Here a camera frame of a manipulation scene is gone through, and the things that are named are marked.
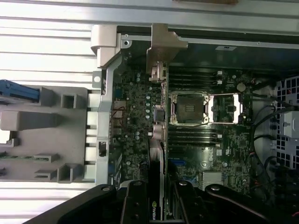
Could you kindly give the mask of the silver chipset heatsink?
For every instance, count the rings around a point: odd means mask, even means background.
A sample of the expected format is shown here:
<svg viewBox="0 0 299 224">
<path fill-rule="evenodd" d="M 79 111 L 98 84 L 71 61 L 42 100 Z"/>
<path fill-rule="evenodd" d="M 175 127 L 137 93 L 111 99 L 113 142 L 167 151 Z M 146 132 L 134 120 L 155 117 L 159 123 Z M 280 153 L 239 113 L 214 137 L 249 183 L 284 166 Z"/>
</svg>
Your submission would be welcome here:
<svg viewBox="0 0 299 224">
<path fill-rule="evenodd" d="M 219 184 L 223 185 L 223 173 L 206 171 L 202 173 L 202 189 L 204 190 L 208 185 Z"/>
</svg>

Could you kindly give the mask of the green motherboard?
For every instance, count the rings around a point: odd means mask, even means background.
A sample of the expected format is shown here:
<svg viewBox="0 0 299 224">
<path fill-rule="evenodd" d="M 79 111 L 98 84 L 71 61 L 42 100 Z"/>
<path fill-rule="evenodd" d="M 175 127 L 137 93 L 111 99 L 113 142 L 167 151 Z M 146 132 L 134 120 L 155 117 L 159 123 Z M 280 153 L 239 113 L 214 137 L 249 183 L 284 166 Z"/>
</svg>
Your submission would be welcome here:
<svg viewBox="0 0 299 224">
<path fill-rule="evenodd" d="M 275 49 L 257 47 L 190 44 L 171 62 L 169 96 L 172 92 L 200 92 L 206 95 L 238 93 L 243 112 L 236 125 L 207 124 L 174 126 L 168 124 L 168 159 L 181 159 L 185 166 L 169 163 L 168 171 L 179 179 L 198 176 L 196 187 L 202 188 L 202 173 L 222 172 L 223 185 L 244 194 L 257 190 L 271 191 L 273 181 L 252 151 L 258 122 L 254 111 L 255 87 L 262 75 L 273 71 Z M 113 143 L 123 149 L 122 177 L 126 180 L 148 178 L 147 147 L 153 132 L 153 107 L 161 102 L 160 84 L 145 76 L 144 56 L 129 62 L 129 70 L 116 84 L 112 112 Z M 238 83 L 246 90 L 239 92 Z"/>
</svg>

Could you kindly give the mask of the open dark PC case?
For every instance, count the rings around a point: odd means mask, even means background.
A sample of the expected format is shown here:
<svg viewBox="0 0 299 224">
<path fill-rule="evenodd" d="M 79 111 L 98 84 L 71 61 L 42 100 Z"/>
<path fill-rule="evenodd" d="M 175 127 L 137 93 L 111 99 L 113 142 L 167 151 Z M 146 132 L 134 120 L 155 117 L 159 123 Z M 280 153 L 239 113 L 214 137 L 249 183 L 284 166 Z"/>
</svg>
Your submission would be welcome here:
<svg viewBox="0 0 299 224">
<path fill-rule="evenodd" d="M 169 28 L 175 32 L 181 41 L 190 44 L 207 44 L 216 46 L 257 47 L 275 49 L 275 56 L 269 75 L 262 75 L 255 87 L 254 111 L 258 114 L 258 122 L 253 134 L 252 151 L 257 162 L 263 164 L 266 175 L 271 166 L 290 169 L 278 162 L 276 156 L 277 116 L 299 107 L 285 103 L 277 98 L 278 82 L 299 76 L 299 35 L 281 34 L 242 34 L 223 31 L 199 31 L 190 29 Z M 142 69 L 147 79 L 151 75 L 146 72 L 147 50 L 151 47 L 151 28 L 118 27 L 96 25 L 92 29 L 92 50 L 97 55 L 101 72 L 94 73 L 94 85 L 101 89 L 100 102 L 97 108 L 97 184 L 107 183 L 116 188 L 122 188 L 126 180 L 122 177 L 123 149 L 113 143 L 112 112 L 114 108 L 116 84 L 130 68 L 129 62 L 137 56 L 144 56 Z M 167 168 L 166 191 L 171 189 L 171 183 L 178 176 Z"/>
</svg>

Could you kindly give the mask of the CPU socket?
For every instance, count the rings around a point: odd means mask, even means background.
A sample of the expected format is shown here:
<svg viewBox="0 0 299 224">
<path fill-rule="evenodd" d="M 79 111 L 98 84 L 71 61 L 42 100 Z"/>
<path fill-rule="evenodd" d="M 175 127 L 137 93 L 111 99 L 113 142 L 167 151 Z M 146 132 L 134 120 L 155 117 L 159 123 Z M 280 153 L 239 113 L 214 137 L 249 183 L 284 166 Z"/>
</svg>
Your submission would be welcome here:
<svg viewBox="0 0 299 224">
<path fill-rule="evenodd" d="M 170 124 L 174 126 L 204 126 L 209 123 L 210 97 L 200 92 L 170 94 Z"/>
</svg>

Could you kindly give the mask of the metal socket cover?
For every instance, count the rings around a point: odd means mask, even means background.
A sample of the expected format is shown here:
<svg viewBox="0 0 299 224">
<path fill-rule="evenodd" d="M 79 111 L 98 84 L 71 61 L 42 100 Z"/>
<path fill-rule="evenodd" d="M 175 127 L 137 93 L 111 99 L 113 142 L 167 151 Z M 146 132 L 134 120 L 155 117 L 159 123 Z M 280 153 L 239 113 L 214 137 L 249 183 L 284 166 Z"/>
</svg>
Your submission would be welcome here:
<svg viewBox="0 0 299 224">
<path fill-rule="evenodd" d="M 204 123 L 236 125 L 243 112 L 238 93 L 222 93 L 204 96 Z"/>
</svg>

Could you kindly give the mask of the grey parts rack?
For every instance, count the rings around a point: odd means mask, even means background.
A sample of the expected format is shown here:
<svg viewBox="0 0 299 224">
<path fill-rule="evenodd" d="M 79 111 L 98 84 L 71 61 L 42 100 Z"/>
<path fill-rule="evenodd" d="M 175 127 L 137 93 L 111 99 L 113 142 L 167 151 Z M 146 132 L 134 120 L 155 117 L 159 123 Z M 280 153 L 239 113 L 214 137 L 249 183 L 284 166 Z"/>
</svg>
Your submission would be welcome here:
<svg viewBox="0 0 299 224">
<path fill-rule="evenodd" d="M 82 182 L 88 90 L 38 86 L 37 103 L 0 105 L 0 152 L 50 162 L 0 160 L 0 181 Z"/>
</svg>

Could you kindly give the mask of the perforated metal drive cage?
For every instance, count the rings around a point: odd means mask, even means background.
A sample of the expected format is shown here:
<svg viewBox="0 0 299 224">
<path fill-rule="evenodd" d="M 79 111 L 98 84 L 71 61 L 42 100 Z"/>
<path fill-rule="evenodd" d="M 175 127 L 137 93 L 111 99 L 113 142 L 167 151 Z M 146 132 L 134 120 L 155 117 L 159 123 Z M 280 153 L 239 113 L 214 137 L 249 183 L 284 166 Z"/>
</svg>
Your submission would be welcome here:
<svg viewBox="0 0 299 224">
<path fill-rule="evenodd" d="M 299 76 L 278 82 L 277 98 L 299 107 Z M 276 156 L 278 162 L 299 170 L 299 110 L 277 116 Z"/>
</svg>

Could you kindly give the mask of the green RAM stick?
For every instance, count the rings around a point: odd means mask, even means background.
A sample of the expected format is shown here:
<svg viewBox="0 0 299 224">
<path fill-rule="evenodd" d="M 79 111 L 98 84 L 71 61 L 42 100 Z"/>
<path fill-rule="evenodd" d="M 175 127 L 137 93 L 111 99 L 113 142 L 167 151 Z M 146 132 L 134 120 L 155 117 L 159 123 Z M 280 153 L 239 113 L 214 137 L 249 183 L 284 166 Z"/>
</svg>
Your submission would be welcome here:
<svg viewBox="0 0 299 224">
<path fill-rule="evenodd" d="M 37 157 L 37 156 L 28 156 L 28 155 L 10 155 L 7 152 L 0 152 L 0 160 L 23 160 L 23 161 L 34 161 L 34 162 L 50 162 L 49 158 Z"/>
</svg>

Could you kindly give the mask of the hard disk in blue caddy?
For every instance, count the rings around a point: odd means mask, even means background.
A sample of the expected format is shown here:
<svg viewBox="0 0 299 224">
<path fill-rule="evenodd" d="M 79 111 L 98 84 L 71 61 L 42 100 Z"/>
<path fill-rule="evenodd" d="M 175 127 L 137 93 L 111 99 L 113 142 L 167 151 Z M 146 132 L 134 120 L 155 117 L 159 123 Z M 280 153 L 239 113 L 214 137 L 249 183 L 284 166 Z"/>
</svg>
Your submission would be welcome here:
<svg viewBox="0 0 299 224">
<path fill-rule="evenodd" d="M 0 97 L 29 102 L 39 102 L 40 91 L 15 82 L 0 80 Z"/>
</svg>

